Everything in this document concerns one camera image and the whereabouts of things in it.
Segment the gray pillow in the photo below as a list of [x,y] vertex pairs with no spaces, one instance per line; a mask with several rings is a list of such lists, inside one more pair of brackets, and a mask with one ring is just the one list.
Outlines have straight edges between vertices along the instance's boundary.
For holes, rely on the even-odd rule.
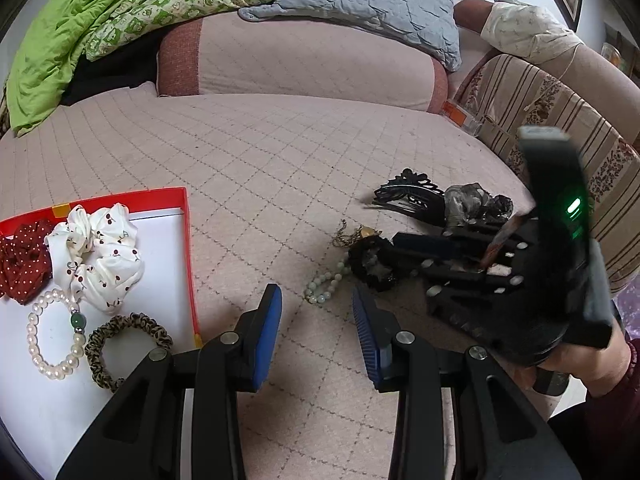
[[455,72],[462,59],[453,5],[453,0],[276,0],[270,5],[240,9],[238,14],[248,22],[273,16],[346,22],[419,48]]

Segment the sleeve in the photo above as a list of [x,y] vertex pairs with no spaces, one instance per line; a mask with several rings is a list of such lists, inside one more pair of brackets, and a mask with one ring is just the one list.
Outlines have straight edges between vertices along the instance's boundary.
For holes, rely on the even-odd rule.
[[624,378],[607,395],[587,395],[584,403],[589,448],[601,465],[628,463],[640,446],[640,339],[628,345],[631,362]]

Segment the black scrunchie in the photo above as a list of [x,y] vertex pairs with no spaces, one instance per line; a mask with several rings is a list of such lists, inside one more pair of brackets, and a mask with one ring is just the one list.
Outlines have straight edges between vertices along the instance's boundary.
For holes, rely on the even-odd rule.
[[101,388],[111,390],[113,393],[124,382],[124,377],[113,380],[102,362],[102,348],[108,338],[118,335],[125,328],[137,328],[148,333],[160,348],[171,350],[174,341],[168,335],[164,327],[158,325],[155,319],[151,319],[146,314],[131,314],[130,316],[114,316],[101,327],[96,328],[89,336],[84,353],[91,368],[94,382]]
[[[349,266],[351,267],[351,272],[353,272],[353,275],[361,282],[366,283],[370,288],[374,288],[378,292],[385,292],[393,288],[402,276],[398,266],[396,266],[392,258],[389,257],[389,249],[391,248],[393,248],[393,244],[386,238],[381,238],[378,235],[361,238],[349,249]],[[390,269],[390,274],[386,278],[381,279],[368,273],[364,258],[367,257],[367,253],[372,252],[375,252],[380,264]]]

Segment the white cloth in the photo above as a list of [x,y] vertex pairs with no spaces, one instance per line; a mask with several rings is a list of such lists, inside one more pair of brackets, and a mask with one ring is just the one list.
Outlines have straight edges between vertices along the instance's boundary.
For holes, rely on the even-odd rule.
[[[138,229],[129,221],[129,210],[117,203],[88,215],[81,205],[69,213],[44,238],[51,255],[53,281],[74,297],[115,314],[129,287],[142,277],[144,263],[136,249]],[[82,256],[95,251],[92,266]]]
[[531,64],[554,59],[583,43],[544,7],[495,3],[484,24],[483,40]]

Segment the green patterned quilt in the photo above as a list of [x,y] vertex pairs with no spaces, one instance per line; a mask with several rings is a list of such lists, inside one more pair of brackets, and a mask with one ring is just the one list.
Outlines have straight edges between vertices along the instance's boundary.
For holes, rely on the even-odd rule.
[[173,23],[273,0],[125,0],[89,38],[86,57],[93,61],[143,34]]
[[12,129],[32,130],[55,110],[80,55],[98,59],[170,23],[272,0],[50,0],[22,40],[6,82]]

